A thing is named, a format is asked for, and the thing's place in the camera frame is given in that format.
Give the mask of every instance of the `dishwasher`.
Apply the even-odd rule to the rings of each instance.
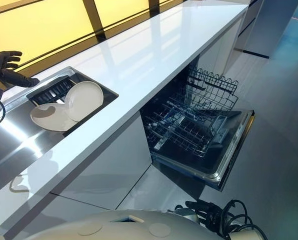
[[[222,191],[255,117],[234,109],[237,86],[189,65],[146,103],[140,113],[153,164]]]

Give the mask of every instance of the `white dish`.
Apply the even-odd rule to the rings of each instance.
[[[104,94],[101,87],[92,81],[83,81],[69,90],[64,105],[69,118],[79,122],[99,108],[103,102]]]
[[[66,132],[77,122],[70,119],[64,104],[46,103],[35,107],[30,117],[41,128],[55,132]]]

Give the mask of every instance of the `stainless steel sink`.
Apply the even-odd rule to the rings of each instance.
[[[67,87],[59,86],[63,81],[68,80],[72,82],[70,87],[68,85]],[[4,103],[6,116],[0,124],[0,189],[118,97],[118,94],[96,82],[103,91],[102,106],[78,122],[69,131],[65,133],[47,131],[32,122],[30,112],[36,105],[64,101],[68,90],[74,84],[83,81],[96,82],[72,67],[67,67],[42,80],[36,87],[26,89]],[[52,96],[48,97],[50,96],[48,93],[53,88],[57,94],[60,94],[58,97],[53,91],[51,91]]]

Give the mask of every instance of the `white countertop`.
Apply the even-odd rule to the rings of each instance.
[[[71,66],[119,97],[23,171],[12,188],[24,191],[10,191],[9,184],[0,190],[0,233],[19,221],[247,7],[217,0],[186,1],[39,73],[36,77],[44,79]]]

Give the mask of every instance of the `wire rack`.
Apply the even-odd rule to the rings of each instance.
[[[36,106],[49,103],[64,103],[69,90],[77,83],[69,76],[61,77],[61,80],[49,86],[47,89],[30,97],[30,101]]]
[[[165,99],[152,114],[144,116],[147,140],[159,150],[172,141],[186,151],[203,157],[212,142],[219,116],[238,100],[238,82],[202,69],[189,68],[184,88]]]

